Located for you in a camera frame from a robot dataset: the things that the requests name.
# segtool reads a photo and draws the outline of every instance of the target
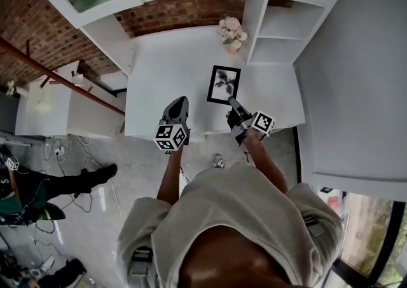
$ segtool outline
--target person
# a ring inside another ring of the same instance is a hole
[[[117,173],[117,166],[100,168],[95,172],[82,170],[77,176],[51,176],[34,172],[23,166],[16,171],[6,166],[10,151],[0,147],[0,217],[10,214],[21,214],[18,217],[23,223],[38,219],[39,211],[48,200],[59,195],[90,193],[92,188],[106,183]]]
[[[156,199],[136,199],[118,237],[125,284],[290,288],[323,280],[340,250],[340,217],[309,185],[288,189],[254,129],[243,143],[256,167],[206,170],[180,198],[183,147],[172,152]]]

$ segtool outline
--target metal pipe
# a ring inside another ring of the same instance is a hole
[[[28,57],[26,54],[21,52],[20,50],[16,49],[13,45],[11,45],[9,42],[5,41],[3,38],[0,38],[0,47],[4,50],[19,59],[20,61],[24,62],[25,64],[33,67],[34,69],[38,70],[39,72],[45,74],[46,76],[54,79],[55,81],[58,81],[59,83],[62,83],[64,86],[72,89],[73,91],[80,93],[82,96],[88,97],[89,99],[92,99],[94,102],[103,105],[104,107],[111,109],[112,111],[123,115],[124,117],[126,116],[126,113],[118,109],[117,107],[112,106],[111,104],[108,104],[107,102],[104,102],[102,99],[92,95],[91,93],[87,93],[86,90],[75,86],[73,83],[70,81],[66,80],[62,76],[59,76],[57,73],[52,72],[51,70],[48,70],[45,66],[41,65],[37,61],[33,60],[32,58]]]

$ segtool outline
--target tiled floor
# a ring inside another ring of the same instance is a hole
[[[52,142],[53,139],[46,142],[46,158],[50,155]],[[67,139],[62,139],[62,145],[67,147]],[[292,130],[282,130],[271,135],[265,140],[264,145],[289,185],[293,186],[296,183],[296,159]],[[89,170],[97,169],[97,165],[87,158],[80,144],[74,141],[68,148],[67,159],[61,163],[67,175],[77,175],[85,167]],[[126,213],[134,199],[156,196],[168,156],[158,150],[154,142],[121,135],[115,139],[94,139],[85,148],[89,148],[91,155],[102,165],[110,163],[118,165],[118,173],[113,182],[120,204]],[[62,175],[53,154],[49,161],[43,159],[42,146],[18,148],[14,149],[14,153],[20,162],[28,164],[33,170],[45,169],[50,175]],[[191,143],[185,147],[182,167],[187,177],[192,179],[198,172],[211,167],[211,158],[216,153],[223,155],[227,165],[245,159],[242,148],[237,147],[229,135],[209,135],[205,142]],[[123,225],[124,216],[120,217],[111,183],[108,182],[101,187],[93,189],[90,213],[84,213],[79,207],[71,204],[64,209],[67,219],[57,222],[58,228],[53,235],[38,230],[35,235],[36,239],[45,244],[54,243],[62,254],[80,259],[90,276],[101,285],[107,288],[121,287],[116,276],[114,259],[115,242]],[[70,201],[69,196],[60,196],[52,200],[60,207]],[[90,197],[80,196],[77,202],[88,209]],[[48,231],[52,229],[51,222],[38,221],[38,226]],[[53,254],[57,259],[53,267],[60,268],[64,258],[58,255],[53,246],[44,247],[40,243],[35,246],[32,239],[34,230],[33,226],[1,228],[1,233],[27,266],[31,262],[38,265],[42,257],[46,258]]]

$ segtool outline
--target black pants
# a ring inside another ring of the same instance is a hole
[[[23,167],[18,170],[20,173],[16,174],[16,180],[19,192],[31,187],[30,193],[34,194],[33,188],[37,188],[43,182],[47,201],[63,194],[90,193],[96,185],[106,183],[108,180],[102,169],[95,172],[85,172],[77,176],[63,177],[33,172]]]

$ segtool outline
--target white wall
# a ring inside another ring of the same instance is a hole
[[[303,180],[407,200],[407,0],[338,0],[295,65]]]

